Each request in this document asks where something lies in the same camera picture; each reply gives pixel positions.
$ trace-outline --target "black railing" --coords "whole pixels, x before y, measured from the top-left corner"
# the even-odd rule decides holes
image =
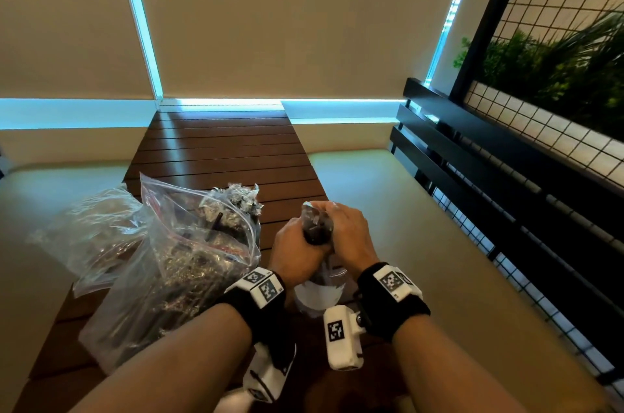
[[[400,125],[393,129],[391,141],[418,167],[419,182],[440,188],[617,371],[623,371],[624,254],[547,197],[624,240],[624,194],[415,79],[408,79],[404,95],[408,106],[416,104],[422,112],[400,107]],[[530,188],[462,143],[460,136],[528,178]]]

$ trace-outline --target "beige window shade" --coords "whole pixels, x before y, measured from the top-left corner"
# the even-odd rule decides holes
[[[0,97],[151,99],[129,0],[2,0]]]
[[[398,97],[450,0],[143,0],[165,96]]]

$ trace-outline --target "blue light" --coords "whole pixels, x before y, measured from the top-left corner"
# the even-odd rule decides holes
[[[452,0],[450,3],[450,8],[448,9],[448,14],[446,16],[444,26],[442,27],[442,33],[440,34],[440,39],[438,40],[437,46],[435,47],[435,52],[433,54],[433,58],[431,59],[431,64],[429,65],[429,71],[427,72],[427,77],[424,81],[424,84],[426,86],[429,86],[431,84],[431,80],[433,79],[433,75],[437,68],[437,62],[440,61],[442,50],[444,49],[444,45],[446,44],[446,38],[449,35],[450,27],[453,25],[453,20],[455,20],[455,15],[457,14],[457,10],[459,9],[459,4],[461,1],[462,0]]]
[[[160,84],[160,75],[158,66],[156,66],[156,56],[152,46],[152,39],[150,38],[150,31],[147,28],[147,18],[145,17],[143,2],[141,0],[130,0],[130,5],[132,6],[134,21],[136,23],[136,29],[138,30],[138,38],[143,48],[145,64],[147,65],[147,72],[149,73],[150,82],[152,83],[154,97],[156,99],[162,99],[162,85]]]

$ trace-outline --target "clear container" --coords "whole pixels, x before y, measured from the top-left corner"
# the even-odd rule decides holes
[[[334,254],[329,255],[310,280],[294,287],[294,302],[302,313],[322,316],[327,308],[338,304],[347,280],[347,270]]]

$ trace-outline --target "wrist strap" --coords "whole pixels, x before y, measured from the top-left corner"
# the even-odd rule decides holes
[[[388,342],[410,317],[431,315],[418,287],[401,270],[385,262],[364,270],[357,286],[368,318],[366,330]]]
[[[214,304],[225,303],[238,311],[252,331],[252,344],[268,347],[273,365],[288,369],[294,357],[286,310],[286,290],[281,277],[257,267],[225,290]]]

